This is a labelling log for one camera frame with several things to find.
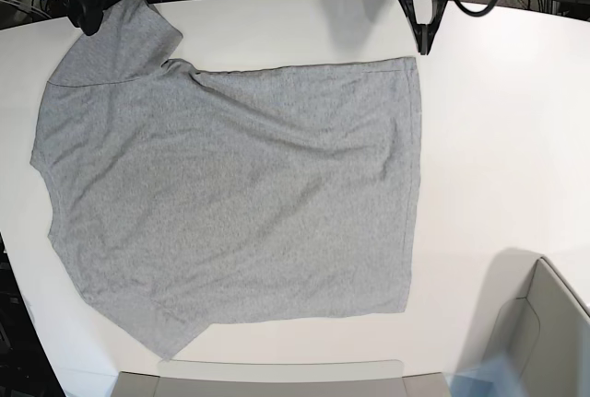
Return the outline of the grey T-shirt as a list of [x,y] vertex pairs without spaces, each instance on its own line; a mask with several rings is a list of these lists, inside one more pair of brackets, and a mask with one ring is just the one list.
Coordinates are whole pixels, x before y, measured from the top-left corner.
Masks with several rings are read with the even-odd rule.
[[30,163],[78,294],[169,359],[213,324],[405,310],[414,58],[208,72],[122,0],[49,78]]

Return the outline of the grey bin right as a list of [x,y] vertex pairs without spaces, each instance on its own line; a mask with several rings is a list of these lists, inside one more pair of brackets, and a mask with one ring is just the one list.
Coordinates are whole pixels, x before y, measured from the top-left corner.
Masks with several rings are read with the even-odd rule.
[[495,355],[512,360],[528,396],[589,394],[589,308],[547,259],[502,306],[482,362]]

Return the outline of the grey bin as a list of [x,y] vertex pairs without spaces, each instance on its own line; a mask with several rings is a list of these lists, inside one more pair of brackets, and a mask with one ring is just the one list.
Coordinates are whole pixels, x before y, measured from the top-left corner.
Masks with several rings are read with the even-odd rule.
[[512,360],[528,396],[589,394],[589,308],[547,259],[502,306],[482,362],[495,355]]
[[440,372],[404,375],[399,360],[239,364],[173,360],[156,374],[123,371],[113,396],[449,396]]

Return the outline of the blue cloth in corner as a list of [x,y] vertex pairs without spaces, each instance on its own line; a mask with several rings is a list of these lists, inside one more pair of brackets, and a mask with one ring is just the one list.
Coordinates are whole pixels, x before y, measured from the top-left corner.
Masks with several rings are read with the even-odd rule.
[[518,370],[507,355],[495,355],[475,368],[445,376],[453,397],[526,397]]

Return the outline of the grey bin front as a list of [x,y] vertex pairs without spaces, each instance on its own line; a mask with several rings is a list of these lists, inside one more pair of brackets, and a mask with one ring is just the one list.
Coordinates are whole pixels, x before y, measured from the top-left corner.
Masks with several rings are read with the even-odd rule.
[[113,396],[449,396],[440,372],[404,375],[399,360],[239,364],[173,360],[156,374],[123,371]]

